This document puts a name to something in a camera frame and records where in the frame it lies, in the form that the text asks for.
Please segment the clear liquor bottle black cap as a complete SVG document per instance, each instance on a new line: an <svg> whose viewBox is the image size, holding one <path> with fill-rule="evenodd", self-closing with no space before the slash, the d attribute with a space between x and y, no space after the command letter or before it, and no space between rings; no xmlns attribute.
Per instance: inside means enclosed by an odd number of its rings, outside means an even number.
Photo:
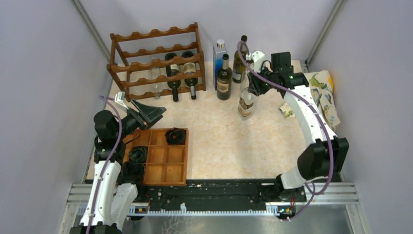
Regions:
<svg viewBox="0 0 413 234"><path fill-rule="evenodd" d="M247 120L254 113L258 97L249 91L249 80L244 78L240 85L238 114L242 120Z"/></svg>

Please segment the green wine bottle white label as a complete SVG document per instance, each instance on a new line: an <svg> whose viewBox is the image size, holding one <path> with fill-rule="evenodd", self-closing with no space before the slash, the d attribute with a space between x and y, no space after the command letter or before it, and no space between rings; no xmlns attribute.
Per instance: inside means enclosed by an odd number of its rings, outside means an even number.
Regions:
<svg viewBox="0 0 413 234"><path fill-rule="evenodd" d="M175 56L177 56L175 53L167 53L165 55L165 60L171 60ZM178 73L180 73L180 66L178 64L172 64L172 65L169 65L169 66L166 67L167 77L173 77L173 76L177 75ZM172 90L172 99L173 99L173 101L178 102L179 101L178 88L181 85L181 81L180 80L168 81L167 85Z"/></svg>

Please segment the green wine bottle dark label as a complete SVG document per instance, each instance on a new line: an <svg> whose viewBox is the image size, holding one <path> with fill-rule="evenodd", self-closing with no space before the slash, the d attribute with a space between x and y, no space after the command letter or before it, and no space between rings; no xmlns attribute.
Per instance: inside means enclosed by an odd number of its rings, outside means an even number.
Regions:
<svg viewBox="0 0 413 234"><path fill-rule="evenodd" d="M182 54L183 58L190 58L192 57L194 54L191 51L185 51ZM191 75L194 74L196 72L196 64L193 62L186 62L183 64L183 73L186 75ZM190 95L191 95L191 99L195 100L197 98L196 96L196 89L195 86L198 83L198 78L188 78L185 79L185 84L189 87L190 89Z"/></svg>

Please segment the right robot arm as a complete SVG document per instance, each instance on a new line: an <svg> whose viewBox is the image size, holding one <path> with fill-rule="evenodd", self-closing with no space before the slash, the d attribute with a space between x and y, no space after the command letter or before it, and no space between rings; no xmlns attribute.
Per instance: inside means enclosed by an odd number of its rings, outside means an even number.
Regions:
<svg viewBox="0 0 413 234"><path fill-rule="evenodd" d="M327 125L316 106L308 80L303 73L295 73L289 52L271 54L271 67L264 67L264 53L253 52L246 57L253 72L248 73L248 91L256 96L277 90L294 112L302 130L306 149L297 165L277 176L275 197L287 201L296 188L319 177L339 173L347 156L349 143L339 138Z"/></svg>

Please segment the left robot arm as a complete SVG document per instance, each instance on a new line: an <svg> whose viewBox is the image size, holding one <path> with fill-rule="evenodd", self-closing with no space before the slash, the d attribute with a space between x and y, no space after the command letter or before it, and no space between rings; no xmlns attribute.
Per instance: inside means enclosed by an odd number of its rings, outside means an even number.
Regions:
<svg viewBox="0 0 413 234"><path fill-rule="evenodd" d="M146 188L136 176L120 179L126 150L123 139L136 129L148 130L166 111L165 107L148 106L133 99L134 108L126 108L120 117L116 108L102 110L94 116L94 179L88 204L78 227L72 234L120 234L132 202L145 198Z"/></svg>

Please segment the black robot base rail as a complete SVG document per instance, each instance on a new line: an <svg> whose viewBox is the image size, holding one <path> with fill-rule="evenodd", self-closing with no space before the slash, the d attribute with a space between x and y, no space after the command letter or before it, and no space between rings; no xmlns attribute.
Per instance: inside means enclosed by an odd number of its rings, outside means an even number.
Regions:
<svg viewBox="0 0 413 234"><path fill-rule="evenodd" d="M276 179L189 179L185 186L140 186L134 203L153 212L263 211L267 202L306 202L304 187L284 191Z"/></svg>

